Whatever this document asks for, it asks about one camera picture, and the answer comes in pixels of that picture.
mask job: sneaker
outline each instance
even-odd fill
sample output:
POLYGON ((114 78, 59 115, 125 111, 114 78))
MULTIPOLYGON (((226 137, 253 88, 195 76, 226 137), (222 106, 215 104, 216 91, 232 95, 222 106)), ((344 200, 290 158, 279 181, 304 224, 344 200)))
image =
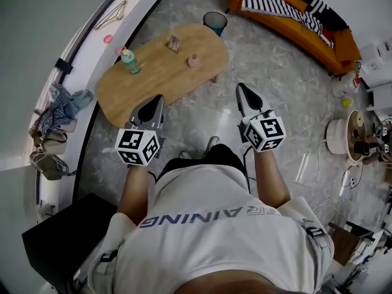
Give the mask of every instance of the sneaker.
POLYGON ((185 151, 185 150, 181 151, 180 154, 178 155, 178 157, 179 157, 180 159, 191 159, 191 158, 192 158, 192 156, 190 155, 190 153, 187 152, 187 151, 185 151))
POLYGON ((208 152, 211 150, 212 147, 219 145, 221 143, 221 140, 219 139, 218 136, 212 136, 207 144, 207 148, 204 151, 204 156, 208 154, 208 152))

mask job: clothes hanger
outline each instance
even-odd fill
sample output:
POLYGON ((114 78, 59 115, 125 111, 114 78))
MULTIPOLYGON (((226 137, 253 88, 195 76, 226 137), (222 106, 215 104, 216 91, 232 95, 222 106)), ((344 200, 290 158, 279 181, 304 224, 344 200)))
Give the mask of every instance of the clothes hanger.
POLYGON ((96 24, 94 30, 98 31, 99 29, 105 27, 106 25, 109 25, 113 21, 122 20, 122 18, 124 17, 124 9, 126 4, 127 1, 124 0, 118 6, 116 6, 112 11, 108 13, 108 15, 106 15, 102 20, 98 22, 98 24, 96 24))

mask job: tile floor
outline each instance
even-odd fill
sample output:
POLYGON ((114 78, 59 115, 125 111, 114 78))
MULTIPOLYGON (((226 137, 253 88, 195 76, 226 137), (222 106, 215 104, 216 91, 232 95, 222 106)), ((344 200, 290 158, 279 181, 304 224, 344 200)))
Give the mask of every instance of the tile floor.
MULTIPOLYGON (((223 13, 227 3, 228 0, 162 0, 130 49, 182 23, 202 23, 205 13, 223 13)), ((274 153, 292 195, 304 196, 323 224, 341 224, 346 218, 369 229, 378 226, 388 193, 388 186, 383 183, 383 166, 365 166, 359 185, 342 189, 345 156, 331 154, 325 142, 319 149, 323 128, 332 119, 349 113, 332 94, 326 112, 330 80, 327 71, 295 44, 262 24, 233 12, 227 18, 228 25, 221 36, 230 53, 227 70, 218 84, 208 81, 166 109, 166 141, 150 170, 158 175, 165 163, 184 149, 200 156, 213 135, 220 136, 242 158, 247 145, 241 144, 236 127, 241 117, 235 98, 235 86, 242 81, 261 90, 284 121, 287 138, 274 153)), ((354 107, 364 110, 364 92, 354 100, 354 107)), ((371 125, 367 118, 366 125, 371 125)), ((117 204, 127 173, 112 148, 117 132, 100 111, 86 149, 80 197, 93 192, 117 204)), ((247 166, 249 176, 254 177, 251 152, 247 166)), ((360 169, 353 168, 351 172, 357 182, 360 169)), ((251 186, 256 195, 252 180, 251 186)))

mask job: blue trash bin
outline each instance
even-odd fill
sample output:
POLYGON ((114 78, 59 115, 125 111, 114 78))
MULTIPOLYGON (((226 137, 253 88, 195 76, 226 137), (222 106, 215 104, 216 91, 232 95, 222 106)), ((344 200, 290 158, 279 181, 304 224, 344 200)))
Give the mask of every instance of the blue trash bin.
POLYGON ((203 17, 203 24, 211 28, 220 37, 227 25, 227 19, 218 12, 208 12, 203 17))

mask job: blue cloth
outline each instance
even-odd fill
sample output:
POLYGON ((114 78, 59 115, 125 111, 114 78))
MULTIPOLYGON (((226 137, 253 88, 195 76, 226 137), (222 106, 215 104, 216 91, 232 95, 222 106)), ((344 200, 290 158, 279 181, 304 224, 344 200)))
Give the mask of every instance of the blue cloth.
POLYGON ((70 124, 75 115, 85 108, 93 99, 91 91, 77 91, 73 95, 60 84, 53 84, 49 90, 54 99, 48 111, 42 116, 38 130, 47 133, 49 130, 59 129, 61 125, 70 124))

